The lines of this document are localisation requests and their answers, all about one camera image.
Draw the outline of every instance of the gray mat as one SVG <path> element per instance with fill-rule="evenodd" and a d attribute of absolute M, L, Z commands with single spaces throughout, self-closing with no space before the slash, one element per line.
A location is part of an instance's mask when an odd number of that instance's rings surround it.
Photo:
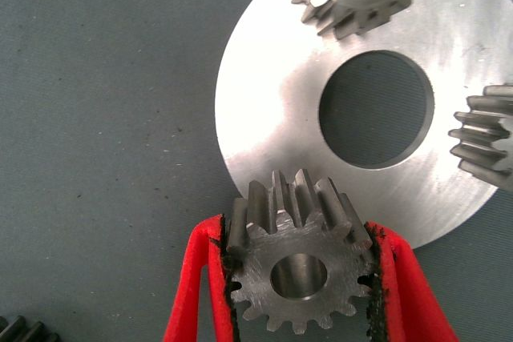
<path fill-rule="evenodd" d="M 0 0 L 0 315 L 65 341 L 160 339 L 188 233 L 237 195 L 213 100 L 250 1 Z M 500 192 L 417 251 L 462 340 L 511 340 L 512 211 Z M 205 285 L 202 305 L 212 341 Z M 358 310 L 300 340 L 366 340 Z M 241 328 L 295 340 L 263 320 Z"/>

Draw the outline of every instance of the center hole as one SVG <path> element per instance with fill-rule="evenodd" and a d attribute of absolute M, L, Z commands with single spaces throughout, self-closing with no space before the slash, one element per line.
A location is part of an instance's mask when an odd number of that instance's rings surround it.
<path fill-rule="evenodd" d="M 430 127 L 434 97 L 422 69 L 391 51 L 344 63 L 329 79 L 319 108 L 322 134 L 347 163 L 388 167 L 410 156 Z"/>
<path fill-rule="evenodd" d="M 274 291 L 288 300 L 307 300 L 324 287 L 327 279 L 326 266 L 308 254 L 287 256 L 271 271 Z"/>

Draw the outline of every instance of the red clamp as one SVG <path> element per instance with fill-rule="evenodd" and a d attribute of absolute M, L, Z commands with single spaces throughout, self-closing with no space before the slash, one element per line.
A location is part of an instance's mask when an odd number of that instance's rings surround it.
<path fill-rule="evenodd" d="M 225 290 L 221 240 L 223 217 L 217 215 L 192 231 L 184 257 L 180 283 L 164 342 L 196 342 L 200 277 L 208 265 L 212 314 L 217 342 L 235 342 L 238 333 Z M 456 342 L 410 245 L 395 232 L 368 223 L 378 253 L 379 296 L 371 308 L 382 305 L 382 322 L 370 320 L 373 340 L 380 342 Z"/>

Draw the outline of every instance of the washer hole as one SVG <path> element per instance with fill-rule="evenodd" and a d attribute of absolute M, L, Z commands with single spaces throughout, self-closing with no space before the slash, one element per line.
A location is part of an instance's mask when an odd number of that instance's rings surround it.
<path fill-rule="evenodd" d="M 410 156 L 431 124 L 434 97 L 422 69 L 404 55 L 371 51 L 342 64 L 321 98 L 322 134 L 341 159 L 389 167 Z"/>
<path fill-rule="evenodd" d="M 285 257 L 271 271 L 274 291 L 288 300 L 307 300 L 324 287 L 327 279 L 326 266 L 302 253 Z"/>

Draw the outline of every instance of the metal washer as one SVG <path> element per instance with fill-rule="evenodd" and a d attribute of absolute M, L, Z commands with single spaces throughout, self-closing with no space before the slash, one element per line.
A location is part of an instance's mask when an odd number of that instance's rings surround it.
<path fill-rule="evenodd" d="M 414 0 L 391 22 L 342 41 L 318 37 L 301 23 L 290 0 L 253 0 L 240 18 L 220 66 L 216 129 L 227 168 L 243 196 L 251 180 L 272 170 L 293 177 L 308 168 L 330 175 L 363 221 L 429 243 L 470 218 L 495 192 L 458 169 L 447 133 L 466 97 L 513 81 L 511 0 Z M 326 144 L 318 109 L 330 76 L 362 53 L 384 50 L 421 70 L 428 114 L 399 159 L 379 168 L 355 167 Z"/>

